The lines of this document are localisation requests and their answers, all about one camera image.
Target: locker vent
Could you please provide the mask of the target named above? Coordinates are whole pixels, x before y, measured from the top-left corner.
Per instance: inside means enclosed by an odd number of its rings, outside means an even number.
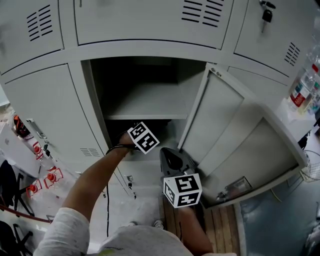
[[[288,51],[285,54],[284,60],[294,67],[299,57],[299,54],[300,50],[291,42]]]
[[[218,27],[223,11],[224,0],[206,0],[205,4],[201,0],[184,0],[182,20],[202,23],[211,27]]]
[[[38,39],[46,34],[51,33],[51,10],[50,4],[32,13],[26,18],[28,34],[30,41]]]
[[[95,148],[80,148],[80,150],[86,157],[100,157],[98,150]]]

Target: open locker door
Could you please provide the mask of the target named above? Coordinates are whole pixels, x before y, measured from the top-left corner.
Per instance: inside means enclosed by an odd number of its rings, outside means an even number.
[[[178,148],[198,164],[206,208],[262,193],[307,164],[275,114],[210,63]]]

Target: gray shirt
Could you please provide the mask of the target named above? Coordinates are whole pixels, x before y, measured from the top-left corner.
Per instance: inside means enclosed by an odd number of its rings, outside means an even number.
[[[120,227],[94,254],[87,254],[89,221],[80,212],[60,208],[34,256],[192,256],[172,233],[137,225]],[[234,253],[207,253],[205,256],[236,256]]]

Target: person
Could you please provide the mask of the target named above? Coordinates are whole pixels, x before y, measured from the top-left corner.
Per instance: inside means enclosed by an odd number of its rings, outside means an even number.
[[[132,144],[126,132],[120,144]],[[89,167],[71,188],[62,207],[33,253],[34,256],[85,256],[90,232],[89,222],[95,203],[108,184],[128,148],[115,148]],[[161,228],[130,225],[120,227],[102,243],[96,256],[209,256],[212,245],[189,207],[179,208],[183,243]]]

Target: wooden pallet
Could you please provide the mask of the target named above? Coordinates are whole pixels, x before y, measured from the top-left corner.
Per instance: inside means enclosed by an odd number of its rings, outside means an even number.
[[[166,197],[163,198],[166,230],[181,237],[178,211]],[[235,253],[240,256],[238,226],[233,205],[215,210],[205,210],[203,214],[205,233],[214,253]]]

